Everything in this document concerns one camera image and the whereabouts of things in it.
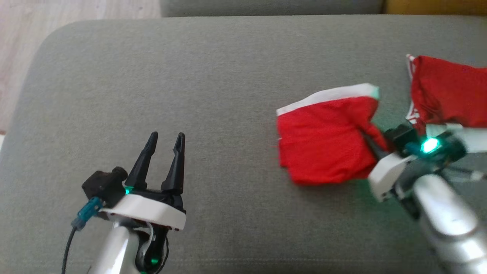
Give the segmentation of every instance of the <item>folded clothing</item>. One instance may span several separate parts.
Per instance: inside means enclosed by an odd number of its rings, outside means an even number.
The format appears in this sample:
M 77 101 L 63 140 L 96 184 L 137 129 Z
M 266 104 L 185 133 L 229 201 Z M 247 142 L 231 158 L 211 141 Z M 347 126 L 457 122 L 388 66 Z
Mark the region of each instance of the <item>folded clothing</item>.
M 445 60 L 412 58 L 411 99 L 417 110 L 415 126 L 458 123 L 463 127 L 487 127 L 487 68 L 474 68 Z
M 382 148 L 371 123 L 379 88 L 371 84 L 319 91 L 277 110 L 281 166 L 296 184 L 320 185 L 366 178 L 376 164 L 362 134 Z

